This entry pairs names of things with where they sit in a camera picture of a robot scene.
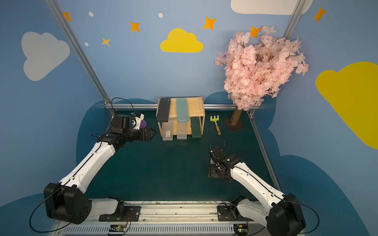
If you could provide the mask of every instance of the purple object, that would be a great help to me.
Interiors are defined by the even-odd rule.
[[[145,120],[142,120],[142,121],[141,121],[140,128],[141,128],[141,129],[144,129],[144,128],[146,128],[146,127],[147,127],[147,122],[146,122]]]

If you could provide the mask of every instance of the wooden shelf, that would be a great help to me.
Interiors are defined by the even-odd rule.
[[[175,118],[173,121],[173,135],[177,135],[177,112],[176,112],[176,99],[177,98],[171,98],[170,99],[170,108],[169,108],[169,118]],[[205,108],[203,104],[203,98],[201,97],[187,97],[186,98],[188,102],[188,112],[189,117],[200,117],[200,126],[201,126],[201,134],[203,134],[203,128],[204,128],[204,121],[205,121]],[[158,107],[156,109],[156,115],[158,114],[159,110],[159,104],[160,104],[160,97],[158,101]],[[162,130],[161,130],[161,124],[158,122],[159,130],[160,130],[160,136],[163,136]],[[191,128],[191,121],[189,119],[189,122],[187,123],[187,134],[192,134],[192,128]]]

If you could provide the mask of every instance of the yellow cloud decal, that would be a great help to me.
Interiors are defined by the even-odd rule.
[[[193,33],[176,28],[168,34],[167,40],[161,42],[160,49],[164,52],[200,52],[203,44]]]
[[[316,87],[367,146],[378,149],[378,65],[358,62],[339,72],[323,71]]]

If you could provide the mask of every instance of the black cable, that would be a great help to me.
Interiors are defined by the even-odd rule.
[[[271,194],[274,194],[274,193],[272,193],[272,191],[270,191],[265,185],[263,185],[256,177],[254,177],[251,173],[249,173],[248,171],[246,171],[246,170],[244,170],[244,169],[242,169],[242,168],[240,168],[240,167],[237,167],[237,166],[234,166],[233,165],[233,167],[236,167],[236,168],[238,168],[238,169],[241,169],[242,171],[244,171],[245,173],[247,173],[247,174],[249,174],[250,176],[252,176],[257,182],[259,182],[259,184],[261,184],[269,193],[271,193]]]
[[[251,236],[251,235],[255,235],[255,234],[258,234],[259,232],[261,232],[263,229],[265,229],[265,226],[261,229],[261,230],[259,230],[259,231],[257,231],[256,233],[253,233],[253,234],[248,234],[247,236]]]
[[[100,146],[97,148],[97,150],[95,151],[95,153],[100,149],[100,147],[101,147],[101,144],[102,144],[102,140],[100,140]],[[91,158],[93,156],[93,154],[85,161],[85,163],[73,174],[73,176],[75,176],[77,173],[78,173],[78,171],[86,164],[86,162]],[[68,224],[66,224],[65,226],[63,226],[63,227],[60,227],[59,229],[56,229],[56,230],[50,230],[50,231],[38,231],[38,230],[36,230],[36,229],[34,229],[33,228],[33,226],[31,225],[31,218],[32,218],[32,216],[33,216],[33,214],[34,214],[34,212],[37,210],[37,208],[39,207],[39,206],[41,206],[47,199],[49,199],[52,195],[54,195],[57,191],[59,191],[59,190],[61,190],[62,188],[58,188],[57,190],[55,190],[53,193],[51,193],[51,195],[50,196],[48,196],[48,197],[46,197],[44,200],[43,200],[43,202],[41,202],[35,209],[34,209],[34,211],[31,213],[31,215],[30,215],[30,217],[29,217],[29,227],[34,231],[34,232],[37,232],[37,233],[50,233],[50,232],[55,232],[55,231],[58,231],[58,230],[61,230],[61,229],[63,229],[64,227],[66,227],[67,225],[69,225],[70,223],[68,223]]]
[[[131,102],[129,102],[129,100],[124,99],[124,98],[121,98],[121,97],[114,97],[114,98],[111,100],[110,104],[112,105],[112,109],[113,109],[113,100],[116,99],[116,98],[118,98],[118,99],[122,99],[122,100],[125,100],[125,101],[127,101],[128,103],[130,103],[130,104],[131,104],[131,107],[133,108],[133,113],[135,114],[133,104],[132,104]]]
[[[41,202],[41,203],[40,203],[40,204],[34,209],[34,211],[31,213],[31,215],[30,215],[30,217],[29,217],[29,227],[31,228],[32,231],[34,231],[34,232],[36,232],[36,233],[50,233],[50,232],[55,232],[55,231],[61,230],[61,229],[63,229],[64,227],[66,227],[66,226],[68,226],[68,225],[70,224],[70,223],[68,223],[68,224],[66,224],[65,226],[60,227],[60,228],[58,228],[58,229],[56,229],[56,230],[49,230],[49,231],[39,231],[39,230],[34,229],[33,226],[31,225],[31,218],[33,217],[34,212],[37,210],[37,208],[38,208],[40,205],[42,205],[47,199],[49,199],[52,195],[54,195],[56,192],[58,192],[58,191],[61,190],[61,189],[62,189],[62,188],[59,187],[57,190],[55,190],[53,193],[51,193],[51,195],[48,196],[48,197],[46,197],[46,198],[43,200],[43,202]]]
[[[131,221],[130,221],[129,228],[125,232],[123,232],[123,234],[121,234],[120,236],[124,235],[127,231],[129,231],[130,227],[131,227]]]
[[[222,137],[223,137],[223,151],[225,152],[225,137],[224,137],[224,135],[222,134],[222,132],[220,132],[220,134],[221,134]]]
[[[100,149],[101,145],[102,145],[102,139],[100,140],[100,146],[98,146],[98,148],[96,149],[96,151],[94,153],[96,153]],[[93,156],[94,153],[92,153],[92,155],[84,162],[84,164],[81,165],[81,167],[72,175],[72,177],[74,177],[79,172],[79,170],[89,161],[89,159],[91,159],[91,157]]]
[[[244,171],[245,173],[247,173],[247,174],[249,174],[250,176],[252,176],[257,182],[259,182],[259,184],[261,184],[266,190],[268,190],[268,192],[270,192],[272,195],[274,195],[276,198],[280,199],[281,201],[284,201],[284,202],[290,202],[290,203],[295,203],[295,204],[299,204],[299,205],[303,205],[303,206],[305,206],[305,207],[311,209],[311,210],[316,214],[316,217],[318,218],[318,223],[316,224],[316,226],[315,226],[315,228],[314,228],[313,230],[310,230],[310,231],[305,232],[305,233],[300,233],[300,234],[308,234],[308,233],[314,232],[314,231],[318,228],[318,226],[319,226],[319,222],[320,222],[320,219],[319,219],[319,215],[318,215],[318,213],[317,213],[314,209],[312,209],[311,207],[309,207],[309,206],[307,206],[307,205],[305,205],[305,204],[303,204],[303,203],[300,203],[300,202],[291,202],[291,201],[287,201],[287,200],[284,200],[284,199],[279,198],[277,195],[275,195],[274,193],[272,193],[267,187],[265,187],[265,185],[263,185],[263,184],[262,184],[257,178],[255,178],[251,173],[247,172],[246,170],[244,170],[244,169],[242,169],[242,168],[240,168],[240,167],[237,167],[237,166],[233,166],[233,167],[236,167],[236,168],[238,168],[238,169],[241,169],[241,170]]]

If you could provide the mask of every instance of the artificial cherry blossom tree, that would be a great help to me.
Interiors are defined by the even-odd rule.
[[[261,43],[248,45],[250,33],[237,32],[230,40],[228,51],[219,53],[215,63],[226,65],[225,90],[237,105],[231,124],[236,125],[242,110],[260,106],[264,96],[276,97],[279,86],[288,82],[291,72],[303,75],[308,71],[304,55],[299,52],[298,38],[290,41],[270,36],[274,26],[264,26]]]

